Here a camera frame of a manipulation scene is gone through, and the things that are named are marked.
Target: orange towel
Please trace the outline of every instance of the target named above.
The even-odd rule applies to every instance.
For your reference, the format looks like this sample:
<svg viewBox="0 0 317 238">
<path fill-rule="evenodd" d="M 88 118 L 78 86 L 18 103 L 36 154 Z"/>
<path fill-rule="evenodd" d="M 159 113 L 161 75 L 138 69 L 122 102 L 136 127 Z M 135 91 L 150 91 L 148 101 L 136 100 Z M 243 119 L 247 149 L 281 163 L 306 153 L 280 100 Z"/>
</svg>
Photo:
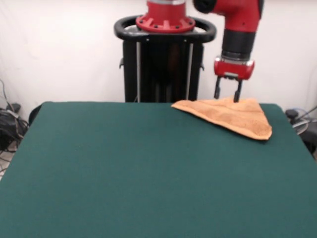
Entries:
<svg viewBox="0 0 317 238">
<path fill-rule="evenodd" d="M 240 100 L 239 103 L 229 98 L 179 101 L 172 107 L 255 140 L 269 140 L 272 136 L 272 127 L 255 99 Z"/>
</svg>

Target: black ring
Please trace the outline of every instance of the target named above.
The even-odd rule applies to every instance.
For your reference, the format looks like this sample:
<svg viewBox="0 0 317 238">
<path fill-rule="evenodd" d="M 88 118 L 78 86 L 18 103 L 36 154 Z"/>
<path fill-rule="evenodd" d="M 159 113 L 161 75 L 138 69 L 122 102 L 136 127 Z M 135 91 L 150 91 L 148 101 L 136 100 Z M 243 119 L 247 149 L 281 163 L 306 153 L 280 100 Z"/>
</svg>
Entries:
<svg viewBox="0 0 317 238">
<path fill-rule="evenodd" d="M 136 25 L 138 16 L 129 16 L 118 20 L 114 25 L 115 35 L 125 41 L 133 42 L 180 42 L 188 43 L 206 43 L 213 41 L 217 34 L 216 27 L 205 20 L 193 18 L 196 21 L 196 27 L 205 30 L 205 32 L 185 32 L 185 33 L 156 33 L 138 31 L 132 32 L 126 30 L 127 27 Z"/>
</svg>

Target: white wall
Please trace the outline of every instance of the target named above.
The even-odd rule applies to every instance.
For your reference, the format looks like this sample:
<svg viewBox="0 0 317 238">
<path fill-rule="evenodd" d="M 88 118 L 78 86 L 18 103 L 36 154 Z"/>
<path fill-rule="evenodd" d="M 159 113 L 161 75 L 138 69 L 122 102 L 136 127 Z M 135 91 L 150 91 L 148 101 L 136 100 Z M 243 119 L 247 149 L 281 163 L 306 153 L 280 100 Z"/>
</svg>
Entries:
<svg viewBox="0 0 317 238">
<path fill-rule="evenodd" d="M 0 0 L 0 77 L 9 100 L 22 104 L 25 117 L 44 101 L 124 101 L 122 41 L 113 25 L 145 11 L 145 0 Z M 196 12 L 190 1 L 188 13 L 218 27 L 205 48 L 199 90 L 199 98 L 210 99 L 224 21 Z M 257 66 L 243 97 L 284 108 L 317 103 L 316 23 L 315 0 L 266 0 Z M 222 88 L 223 96 L 233 95 L 236 83 Z"/>
</svg>

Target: green tablecloth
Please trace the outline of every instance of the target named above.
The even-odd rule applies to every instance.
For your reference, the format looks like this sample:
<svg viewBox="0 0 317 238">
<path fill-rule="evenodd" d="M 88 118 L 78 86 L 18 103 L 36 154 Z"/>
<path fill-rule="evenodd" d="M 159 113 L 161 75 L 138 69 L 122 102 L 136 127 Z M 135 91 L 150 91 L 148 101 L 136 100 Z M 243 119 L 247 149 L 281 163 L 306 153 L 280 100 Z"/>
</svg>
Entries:
<svg viewBox="0 0 317 238">
<path fill-rule="evenodd" d="M 282 110 L 252 141 L 167 104 L 46 103 L 0 182 L 2 238 L 316 238 Z"/>
</svg>

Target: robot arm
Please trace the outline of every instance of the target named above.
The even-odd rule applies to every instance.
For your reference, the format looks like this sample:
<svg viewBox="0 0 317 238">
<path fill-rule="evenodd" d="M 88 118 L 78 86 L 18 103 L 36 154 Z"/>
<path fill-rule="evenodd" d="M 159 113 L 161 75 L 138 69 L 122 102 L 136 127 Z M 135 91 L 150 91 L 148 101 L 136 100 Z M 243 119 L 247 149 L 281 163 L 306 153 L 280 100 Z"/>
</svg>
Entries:
<svg viewBox="0 0 317 238">
<path fill-rule="evenodd" d="M 250 60 L 264 0 L 193 0 L 202 13 L 216 13 L 225 17 L 222 53 L 214 63 L 218 76 L 215 98 L 220 96 L 222 78 L 238 81 L 234 101 L 240 98 L 242 81 L 251 77 L 255 62 Z"/>
</svg>

